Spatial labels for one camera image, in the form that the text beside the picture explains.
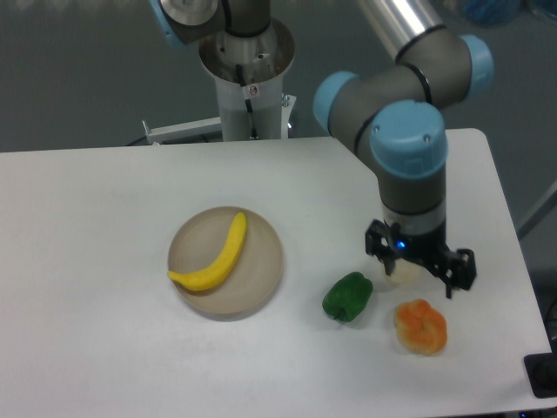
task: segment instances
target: beige plate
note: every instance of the beige plate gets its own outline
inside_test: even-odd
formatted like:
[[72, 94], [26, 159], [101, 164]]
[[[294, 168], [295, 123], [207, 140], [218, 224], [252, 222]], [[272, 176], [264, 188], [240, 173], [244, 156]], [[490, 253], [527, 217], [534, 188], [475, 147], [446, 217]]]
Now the beige plate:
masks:
[[180, 228], [168, 254], [169, 269], [189, 273], [209, 266], [220, 254], [238, 212], [247, 217], [247, 233], [238, 263], [226, 280], [203, 292], [192, 292], [173, 282], [202, 313], [250, 314], [270, 298], [280, 281], [283, 253], [279, 236], [256, 213], [230, 206], [201, 212]]

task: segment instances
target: blue joint cap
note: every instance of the blue joint cap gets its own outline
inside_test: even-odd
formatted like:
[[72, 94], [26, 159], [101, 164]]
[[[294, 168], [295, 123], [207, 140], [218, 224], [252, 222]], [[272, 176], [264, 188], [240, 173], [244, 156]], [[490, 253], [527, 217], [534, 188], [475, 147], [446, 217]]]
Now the blue joint cap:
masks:
[[174, 33], [171, 26], [166, 21], [166, 17], [164, 16], [163, 10], [161, 9], [161, 5], [158, 0], [149, 0], [153, 12], [155, 13], [155, 17], [157, 18], [158, 26], [160, 30], [163, 32], [164, 39], [172, 48], [184, 48], [185, 44], [180, 41], [180, 39]]
[[375, 160], [401, 179], [426, 179], [446, 162], [445, 121], [428, 103], [403, 100], [383, 108], [372, 122]]
[[464, 35], [460, 37], [470, 50], [472, 59], [472, 76], [470, 79], [470, 89], [466, 98], [472, 98], [493, 82], [493, 56], [487, 44], [474, 35]]
[[350, 71], [335, 72], [327, 77], [315, 92], [313, 97], [313, 115], [327, 132], [329, 132], [329, 116], [331, 115], [334, 99], [342, 87], [355, 77], [357, 77], [356, 74]]

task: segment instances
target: green bell pepper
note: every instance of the green bell pepper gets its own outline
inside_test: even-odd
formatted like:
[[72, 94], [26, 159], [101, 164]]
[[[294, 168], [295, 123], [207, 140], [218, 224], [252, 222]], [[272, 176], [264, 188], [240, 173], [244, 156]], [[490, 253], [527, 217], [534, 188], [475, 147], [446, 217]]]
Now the green bell pepper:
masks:
[[323, 310], [335, 320], [351, 322], [364, 310], [372, 292], [372, 281], [360, 272], [352, 272], [325, 295]]

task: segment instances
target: pepper stem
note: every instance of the pepper stem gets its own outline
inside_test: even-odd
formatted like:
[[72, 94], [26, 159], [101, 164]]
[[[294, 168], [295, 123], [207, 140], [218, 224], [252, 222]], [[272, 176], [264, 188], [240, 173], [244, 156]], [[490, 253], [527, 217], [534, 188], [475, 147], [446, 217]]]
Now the pepper stem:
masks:
[[335, 320], [342, 320], [346, 315], [346, 310], [342, 307], [338, 310], [337, 314], [334, 315]]

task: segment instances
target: yellow banana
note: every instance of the yellow banana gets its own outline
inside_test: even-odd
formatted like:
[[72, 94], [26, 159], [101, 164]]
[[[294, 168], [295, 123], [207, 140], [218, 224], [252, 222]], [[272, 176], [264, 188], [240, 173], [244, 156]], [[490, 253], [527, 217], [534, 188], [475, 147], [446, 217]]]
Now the yellow banana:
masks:
[[246, 231], [247, 219], [243, 212], [239, 212], [228, 230], [223, 250], [208, 267], [186, 274], [169, 271], [168, 277], [192, 291], [207, 290], [219, 285], [236, 266], [244, 246]]

